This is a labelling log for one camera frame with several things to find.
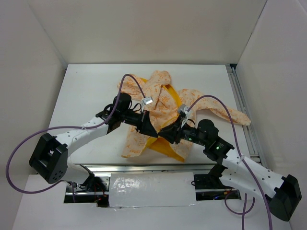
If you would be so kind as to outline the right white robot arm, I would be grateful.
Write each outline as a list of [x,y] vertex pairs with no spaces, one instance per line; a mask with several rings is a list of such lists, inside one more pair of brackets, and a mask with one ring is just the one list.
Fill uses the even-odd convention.
[[241,195],[266,199],[274,216],[289,221],[302,198],[298,180],[240,156],[233,145],[219,137],[218,132],[211,120],[203,119],[197,127],[176,121],[162,128],[159,136],[171,144],[186,140],[204,146],[203,153],[217,163],[209,177],[211,186],[219,188],[224,185],[237,189]]

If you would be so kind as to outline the yellow and patterned jacket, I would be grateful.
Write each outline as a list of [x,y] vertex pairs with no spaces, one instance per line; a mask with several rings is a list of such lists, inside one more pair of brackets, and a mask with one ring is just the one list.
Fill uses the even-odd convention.
[[[177,110],[182,105],[191,106],[203,94],[198,90],[182,89],[175,91],[171,86],[171,76],[167,71],[156,70],[149,79],[143,79],[136,75],[126,77],[123,82],[118,83],[121,92],[129,94],[133,100],[140,101],[143,96],[151,96],[153,102],[145,107],[150,112],[150,121],[154,128],[161,128],[171,124],[178,117]],[[190,119],[196,119],[196,112],[209,109],[218,117],[227,121],[233,120],[236,124],[248,126],[251,120],[244,113],[227,108],[213,98],[204,98],[193,106]],[[163,138],[152,138],[137,133],[134,127],[130,127],[126,143],[122,151],[123,158],[138,157],[146,149],[162,153],[180,162],[185,162],[190,154],[192,143],[182,140],[179,144],[170,144]]]

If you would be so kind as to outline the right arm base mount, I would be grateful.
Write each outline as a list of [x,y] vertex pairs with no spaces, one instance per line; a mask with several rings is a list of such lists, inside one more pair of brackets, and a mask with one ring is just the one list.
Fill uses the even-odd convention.
[[191,185],[195,187],[197,201],[240,199],[239,192],[223,185],[217,178],[209,174],[195,174]]

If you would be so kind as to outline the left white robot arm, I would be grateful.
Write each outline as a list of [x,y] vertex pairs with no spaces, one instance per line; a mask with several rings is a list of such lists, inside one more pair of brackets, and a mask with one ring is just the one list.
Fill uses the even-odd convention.
[[151,124],[149,111],[144,109],[152,102],[152,97],[141,99],[141,111],[136,112],[130,107],[131,96],[120,93],[113,103],[107,105],[81,128],[56,136],[49,133],[42,135],[29,165],[48,184],[59,181],[75,182],[82,190],[90,191],[94,187],[94,174],[82,165],[69,163],[69,157],[82,146],[120,127],[122,123],[134,126],[141,134],[156,138],[158,134]]

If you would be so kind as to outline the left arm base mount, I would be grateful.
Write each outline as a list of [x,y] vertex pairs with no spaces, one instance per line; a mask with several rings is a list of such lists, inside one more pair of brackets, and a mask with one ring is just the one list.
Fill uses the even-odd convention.
[[110,176],[110,174],[95,176],[88,185],[68,182],[65,191],[64,203],[93,203],[98,207],[109,207]]

